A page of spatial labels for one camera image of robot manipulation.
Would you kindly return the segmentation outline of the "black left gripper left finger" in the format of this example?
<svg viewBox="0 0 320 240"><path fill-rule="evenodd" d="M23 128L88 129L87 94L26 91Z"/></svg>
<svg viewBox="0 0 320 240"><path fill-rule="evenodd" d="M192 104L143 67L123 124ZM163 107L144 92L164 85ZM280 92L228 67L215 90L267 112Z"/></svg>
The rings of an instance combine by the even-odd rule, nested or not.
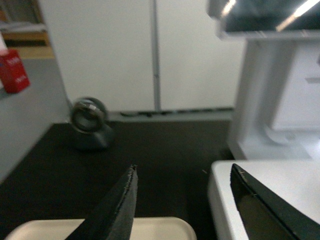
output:
<svg viewBox="0 0 320 240"><path fill-rule="evenodd" d="M68 240L128 240L138 192L137 166L131 165Z"/></svg>

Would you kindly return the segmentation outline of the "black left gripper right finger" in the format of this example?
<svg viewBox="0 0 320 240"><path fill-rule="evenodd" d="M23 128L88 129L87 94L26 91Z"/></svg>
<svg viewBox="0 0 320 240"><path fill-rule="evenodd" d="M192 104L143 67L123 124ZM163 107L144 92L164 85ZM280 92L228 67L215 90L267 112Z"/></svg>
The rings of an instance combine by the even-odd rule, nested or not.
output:
<svg viewBox="0 0 320 240"><path fill-rule="evenodd" d="M318 240L320 224L234 163L230 187L250 240Z"/></svg>

